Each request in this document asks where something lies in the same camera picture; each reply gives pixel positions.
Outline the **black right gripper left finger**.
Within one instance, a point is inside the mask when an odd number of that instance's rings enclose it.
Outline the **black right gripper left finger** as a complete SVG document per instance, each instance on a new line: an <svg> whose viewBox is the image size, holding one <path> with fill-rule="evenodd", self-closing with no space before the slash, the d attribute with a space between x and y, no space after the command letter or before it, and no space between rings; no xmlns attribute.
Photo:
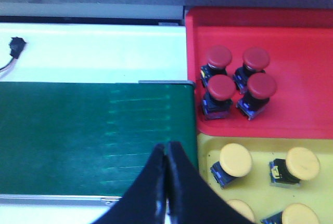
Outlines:
<svg viewBox="0 0 333 224"><path fill-rule="evenodd" d="M164 145L157 144L133 184L94 223L164 223L167 209Z"/></svg>

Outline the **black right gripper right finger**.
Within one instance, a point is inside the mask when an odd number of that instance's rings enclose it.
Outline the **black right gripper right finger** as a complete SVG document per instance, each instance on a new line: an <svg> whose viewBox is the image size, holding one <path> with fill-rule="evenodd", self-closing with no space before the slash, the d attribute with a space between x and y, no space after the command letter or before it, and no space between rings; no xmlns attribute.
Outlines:
<svg viewBox="0 0 333 224"><path fill-rule="evenodd" d="M171 223L252 223L207 185L180 142L169 142L166 149Z"/></svg>

